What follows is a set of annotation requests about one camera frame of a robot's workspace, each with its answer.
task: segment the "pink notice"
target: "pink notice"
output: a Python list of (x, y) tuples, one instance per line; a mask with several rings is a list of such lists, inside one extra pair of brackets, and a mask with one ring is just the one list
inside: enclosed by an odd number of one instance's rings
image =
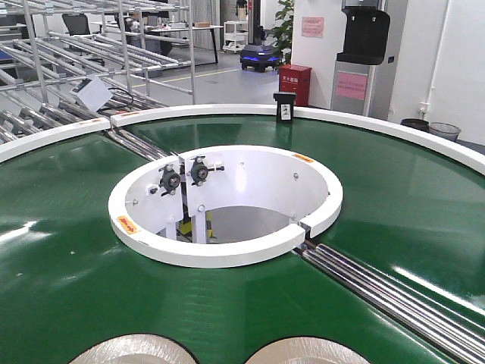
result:
[(366, 74), (348, 74), (347, 72), (337, 72), (336, 75), (336, 95), (348, 97), (350, 99), (364, 100), (365, 90), (367, 89)]
[(325, 25), (325, 19), (322, 17), (303, 17), (302, 36), (323, 38), (324, 25)]

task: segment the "green leaves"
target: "green leaves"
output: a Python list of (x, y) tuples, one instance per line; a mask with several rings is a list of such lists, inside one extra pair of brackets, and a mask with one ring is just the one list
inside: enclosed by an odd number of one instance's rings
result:
[(278, 26), (271, 30), (276, 38), (273, 47), (276, 49), (275, 54), (280, 57), (280, 64), (291, 62), (294, 3), (294, 0), (278, 0), (283, 8), (275, 14)]

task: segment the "circular metal plate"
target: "circular metal plate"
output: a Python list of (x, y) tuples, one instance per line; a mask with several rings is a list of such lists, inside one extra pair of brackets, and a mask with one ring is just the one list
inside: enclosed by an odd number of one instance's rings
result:
[(362, 356), (318, 337), (288, 337), (254, 353), (246, 364), (370, 364)]
[(131, 334), (92, 347), (70, 364), (197, 364), (187, 350), (166, 337)]

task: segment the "white wall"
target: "white wall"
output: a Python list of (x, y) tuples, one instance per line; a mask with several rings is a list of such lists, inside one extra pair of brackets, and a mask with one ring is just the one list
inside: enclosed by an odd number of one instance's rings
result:
[(389, 120), (419, 118), (427, 101), (443, 31), (446, 0), (409, 0)]
[(274, 18), (279, 7), (278, 0), (261, 0), (261, 25), (265, 29), (275, 27)]
[[(393, 92), (392, 121), (413, 117), (419, 103), (428, 98), (446, 0), (411, 0), (409, 27), (405, 28), (405, 58)], [(459, 138), (485, 144), (485, 7), (482, 0), (449, 0), (443, 40), (436, 62), (426, 120), (453, 124), (462, 129)]]
[[(295, 1), (292, 63), (313, 67), (309, 104), (320, 108), (330, 107), (343, 47), (341, 4)], [(301, 37), (302, 17), (324, 17), (324, 37)], [(483, 0), (408, 0), (389, 121), (418, 118), (429, 101), (427, 121), (454, 124), (462, 129), (459, 139), (485, 145), (484, 18)]]
[[(330, 108), (336, 54), (343, 49), (346, 16), (340, 0), (295, 0), (292, 64), (312, 67), (309, 105)], [(302, 17), (323, 17), (323, 38), (302, 37)]]

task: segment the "red fire extinguisher box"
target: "red fire extinguisher box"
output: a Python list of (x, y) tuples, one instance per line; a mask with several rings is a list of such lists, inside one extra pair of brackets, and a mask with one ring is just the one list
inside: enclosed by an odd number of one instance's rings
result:
[(285, 64), (278, 68), (280, 91), (296, 93), (295, 106), (308, 106), (311, 67)]

